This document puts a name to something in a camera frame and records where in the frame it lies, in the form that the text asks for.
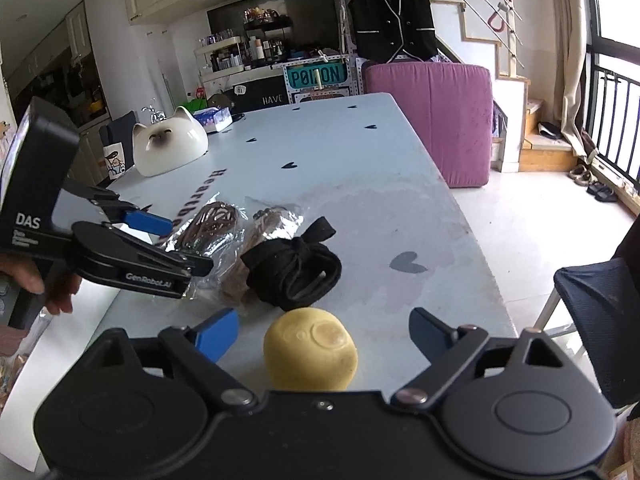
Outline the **person left hand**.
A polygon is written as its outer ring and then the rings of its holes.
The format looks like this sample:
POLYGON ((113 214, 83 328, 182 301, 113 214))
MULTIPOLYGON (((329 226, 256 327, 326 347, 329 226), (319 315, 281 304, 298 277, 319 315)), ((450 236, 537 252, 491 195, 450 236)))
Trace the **person left hand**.
MULTIPOLYGON (((39 295, 44 292, 44 281, 31 258, 20 255, 2 254, 1 272, 9 275, 28 292, 39 295)), ((73 312, 73 296, 78 293, 81 277, 65 274, 48 292, 46 308, 52 315, 73 312)), ((20 346, 27 332, 12 327, 1 327, 1 355, 12 356, 20 346)))

